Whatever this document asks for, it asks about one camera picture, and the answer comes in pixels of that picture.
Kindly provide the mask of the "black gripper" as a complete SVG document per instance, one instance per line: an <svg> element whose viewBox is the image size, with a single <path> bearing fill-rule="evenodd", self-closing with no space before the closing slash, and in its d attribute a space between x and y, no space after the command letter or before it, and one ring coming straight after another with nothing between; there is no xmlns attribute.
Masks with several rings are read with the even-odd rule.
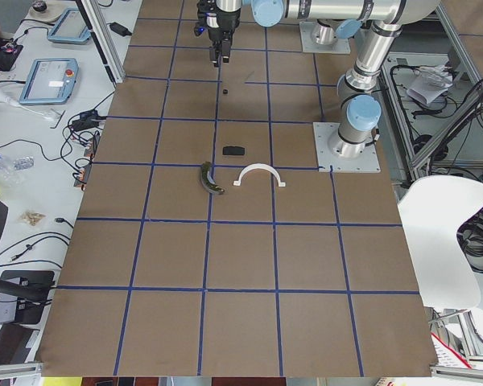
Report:
<svg viewBox="0 0 483 386"><path fill-rule="evenodd" d="M230 60L230 45L238 28L238 12L216 11L207 13L208 37L212 42L209 48L209 59L214 67L219 67L219 59L223 63Z"/></svg>

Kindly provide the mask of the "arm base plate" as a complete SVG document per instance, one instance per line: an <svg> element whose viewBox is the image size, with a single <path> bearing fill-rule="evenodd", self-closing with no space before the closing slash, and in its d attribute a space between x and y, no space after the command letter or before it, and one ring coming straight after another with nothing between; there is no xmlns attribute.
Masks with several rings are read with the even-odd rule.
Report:
<svg viewBox="0 0 483 386"><path fill-rule="evenodd" d="M367 138L349 144L339 136L339 123L314 122L313 131L319 172L379 173L381 167L375 145Z"/></svg>
<svg viewBox="0 0 483 386"><path fill-rule="evenodd" d="M347 20L302 21L299 32L302 52L348 55L351 52Z"/></svg>

